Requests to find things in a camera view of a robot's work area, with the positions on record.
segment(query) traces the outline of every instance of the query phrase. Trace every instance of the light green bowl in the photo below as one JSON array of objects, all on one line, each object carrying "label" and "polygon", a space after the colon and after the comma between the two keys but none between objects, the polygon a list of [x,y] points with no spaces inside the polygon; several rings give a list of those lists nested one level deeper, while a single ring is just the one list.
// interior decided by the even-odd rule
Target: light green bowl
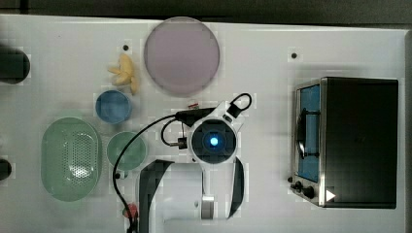
[{"label": "light green bowl", "polygon": [[[132,132],[121,132],[112,137],[107,146],[107,157],[112,165],[115,165],[121,151],[135,135],[136,133]],[[137,168],[145,160],[146,155],[145,141],[139,136],[121,157],[118,170],[126,172]]]},{"label": "light green bowl", "polygon": [[91,193],[101,173],[101,140],[81,119],[55,121],[42,141],[42,182],[52,197],[72,202]]}]

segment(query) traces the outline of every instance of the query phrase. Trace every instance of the blue light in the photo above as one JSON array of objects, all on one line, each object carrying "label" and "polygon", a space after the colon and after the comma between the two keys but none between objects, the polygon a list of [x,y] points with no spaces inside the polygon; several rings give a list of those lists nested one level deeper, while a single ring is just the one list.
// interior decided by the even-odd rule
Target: blue light
[{"label": "blue light", "polygon": [[218,144],[218,139],[217,138],[211,138],[210,139],[210,144],[215,147]]}]

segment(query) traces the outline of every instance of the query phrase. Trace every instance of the toy banana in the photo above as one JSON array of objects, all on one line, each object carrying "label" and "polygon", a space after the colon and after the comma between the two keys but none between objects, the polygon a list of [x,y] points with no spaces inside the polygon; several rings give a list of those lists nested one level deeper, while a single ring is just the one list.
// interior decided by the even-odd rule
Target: toy banana
[{"label": "toy banana", "polygon": [[130,84],[131,94],[134,95],[138,89],[137,79],[134,74],[133,61],[131,58],[122,53],[119,58],[120,67],[111,67],[109,72],[118,75],[113,85]]}]

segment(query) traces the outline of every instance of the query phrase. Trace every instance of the black microwave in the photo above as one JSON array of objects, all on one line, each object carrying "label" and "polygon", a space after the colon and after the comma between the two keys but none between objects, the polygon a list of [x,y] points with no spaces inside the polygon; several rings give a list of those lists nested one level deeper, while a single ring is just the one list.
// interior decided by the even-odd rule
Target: black microwave
[{"label": "black microwave", "polygon": [[326,208],[394,209],[397,80],[326,77],[295,89],[293,193]]}]

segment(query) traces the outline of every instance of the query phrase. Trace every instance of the microwave knob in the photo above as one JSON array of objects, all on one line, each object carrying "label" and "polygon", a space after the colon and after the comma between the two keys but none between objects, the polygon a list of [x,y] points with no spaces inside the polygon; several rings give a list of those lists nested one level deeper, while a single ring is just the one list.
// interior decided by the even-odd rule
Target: microwave knob
[{"label": "microwave knob", "polygon": [[313,189],[312,186],[307,186],[302,188],[303,195],[305,195],[307,198],[312,199],[315,197],[315,189]]},{"label": "microwave knob", "polygon": [[296,192],[301,192],[302,191],[302,183],[301,182],[296,182],[295,184],[291,184],[291,188],[293,188]]}]

